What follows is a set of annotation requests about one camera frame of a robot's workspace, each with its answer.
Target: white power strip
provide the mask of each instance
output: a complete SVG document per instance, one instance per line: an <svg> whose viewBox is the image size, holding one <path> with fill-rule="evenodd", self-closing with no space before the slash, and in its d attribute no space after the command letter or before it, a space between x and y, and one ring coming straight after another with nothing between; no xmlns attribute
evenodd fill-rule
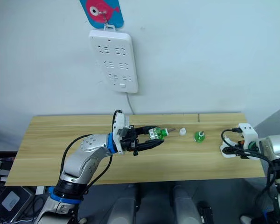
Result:
<svg viewBox="0 0 280 224"><path fill-rule="evenodd" d="M119 92L138 92L132 39L129 34L107 30L89 33L92 50L110 88Z"/></svg>

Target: pink fish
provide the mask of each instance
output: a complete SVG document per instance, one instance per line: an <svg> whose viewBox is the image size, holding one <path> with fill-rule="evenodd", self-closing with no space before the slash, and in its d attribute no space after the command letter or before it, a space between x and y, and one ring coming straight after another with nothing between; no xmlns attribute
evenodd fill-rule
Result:
<svg viewBox="0 0 280 224"><path fill-rule="evenodd" d="M105 1L103 0L87 0L86 9L88 15L96 22L105 23L105 18L109 21L113 15L113 12L119 13L119 8L111 8Z"/></svg>

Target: power cord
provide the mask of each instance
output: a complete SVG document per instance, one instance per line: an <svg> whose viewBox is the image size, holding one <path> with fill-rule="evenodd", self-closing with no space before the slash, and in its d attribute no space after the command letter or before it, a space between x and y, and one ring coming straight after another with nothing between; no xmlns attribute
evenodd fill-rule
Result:
<svg viewBox="0 0 280 224"><path fill-rule="evenodd" d="M41 206L39 206L38 210L35 210L35 205L37 204L37 202L39 200L42 201L42 204L41 204ZM29 203L28 207L25 209L25 211L22 213L22 215L19 217L19 219L24 220L24 219L27 219L27 218L32 218L31 221L33 222L35 220L35 218L41 212L44 204L45 204L45 197L43 197L43 195L41 195L39 197L34 196L33 200Z"/></svg>
<svg viewBox="0 0 280 224"><path fill-rule="evenodd" d="M33 221L32 219L29 219L29 220L19 220L19 221L16 221L16 222L13 222L13 223L6 223L6 222L3 222L2 224L16 224L16 223L20 223L20 222L25 222L25 223L29 223Z"/></svg>
<svg viewBox="0 0 280 224"><path fill-rule="evenodd" d="M72 145L73 145L76 141L78 141L78 140L80 140L80 139L82 139L82 138L88 137L88 136L90 136L90 135L91 135L91 134L82 135L82 136L76 138L75 140L73 140L73 141L66 147L66 149L65 149L65 151L64 151L64 153L63 153L63 156L62 156L62 160L61 160L61 166L60 166L60 174L59 174L59 177L61 176L61 173L62 173L62 171L63 171L65 157L66 157L66 154L67 154L68 150L70 149L70 147L72 147Z"/></svg>
<svg viewBox="0 0 280 224"><path fill-rule="evenodd" d="M129 104L129 107L130 107L130 110L131 110L132 114L135 114L135 112L132 108L132 105L131 105L129 94L127 92L126 92L126 99L127 99L127 103Z"/></svg>
<svg viewBox="0 0 280 224"><path fill-rule="evenodd" d="M274 170L273 173L271 172L271 168L273 167L273 163L264 155L259 154L258 152L254 151L254 150L243 150L241 148L235 147L231 144L229 144L225 138L224 138L224 133L225 132L238 132L241 133L242 130L240 128L233 128L233 129L226 129L224 131L222 131L221 133L221 139L222 141L228 145L229 147L234 148L235 154L237 155L242 155L242 156L251 156L251 157L256 157L256 158L260 158L264 161L266 161L268 163L268 168L267 168L267 175L266 175L266 186L262 189L262 191L260 193L257 194L257 196L255 197L255 205L257 205L259 199L261 198L261 196L264 193L268 193L268 195L270 196L271 199L273 199L273 197L270 195L270 188L271 186L274 184L275 180L276 180L276 175L277 172Z"/></svg>
<svg viewBox="0 0 280 224"><path fill-rule="evenodd" d="M115 116L116 116L117 112L122 112L122 111L121 111L121 110L116 110L116 111L114 112L114 114L113 114L113 118L112 118L112 132L113 132L113 124L114 124ZM62 173L62 171L63 171L65 157L66 157L66 154L67 154L68 150L70 149L70 147L71 147L76 141L78 141L79 139L88 137L88 136L90 136L90 135L92 135L92 134L82 135L82 136L76 138L75 140L73 140L73 141L66 147L66 149L65 149L65 151L64 151L64 153L63 153L63 156L62 156L62 161L61 161L61 166L60 166L60 175L61 175L61 173ZM99 178L101 178L102 175L105 174L105 172L107 172L107 170L108 170L109 167L111 166L112 158L113 158L113 155L111 154L111 155L110 155L109 163L108 163L108 165L106 166L106 168L101 172L100 175L98 175L90 184L88 184L88 185L86 186L86 188L85 188L85 190L83 191L82 195L85 194L85 192L87 192L88 189L89 189Z"/></svg>

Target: wooden table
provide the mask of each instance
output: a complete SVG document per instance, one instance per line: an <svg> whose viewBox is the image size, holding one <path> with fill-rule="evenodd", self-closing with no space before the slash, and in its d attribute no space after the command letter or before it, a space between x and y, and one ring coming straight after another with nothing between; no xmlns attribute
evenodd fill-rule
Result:
<svg viewBox="0 0 280 224"><path fill-rule="evenodd" d="M109 133L111 122L110 115L33 117L6 185L55 185L67 145L80 135ZM226 159L220 153L221 131L245 122L241 113L131 115L130 124L135 127L158 125L175 127L176 131L160 146L139 152L138 156L115 155L111 167L97 184L264 177L259 161ZM179 135L181 127L187 129L186 136ZM193 134L198 130L205 132L203 143L193 141ZM79 144L74 144L68 155ZM101 161L94 177L108 161L109 158Z"/></svg>

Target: white cable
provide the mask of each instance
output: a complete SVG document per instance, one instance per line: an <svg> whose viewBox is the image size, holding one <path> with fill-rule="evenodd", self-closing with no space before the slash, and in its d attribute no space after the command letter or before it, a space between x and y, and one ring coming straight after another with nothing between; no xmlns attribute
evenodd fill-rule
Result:
<svg viewBox="0 0 280 224"><path fill-rule="evenodd" d="M30 219L30 220L19 220L19 221L13 222L13 223L4 222L4 223L2 223L2 224L16 224L16 223L19 223L19 222L25 222L25 223L27 223L27 222L31 222L31 221L32 221L32 219Z"/></svg>
<svg viewBox="0 0 280 224"><path fill-rule="evenodd" d="M126 99L127 99L127 103L129 104L129 107L130 107L130 109L132 111L132 114L135 114L134 110L132 108L131 102L130 102L129 94L127 92L126 92Z"/></svg>

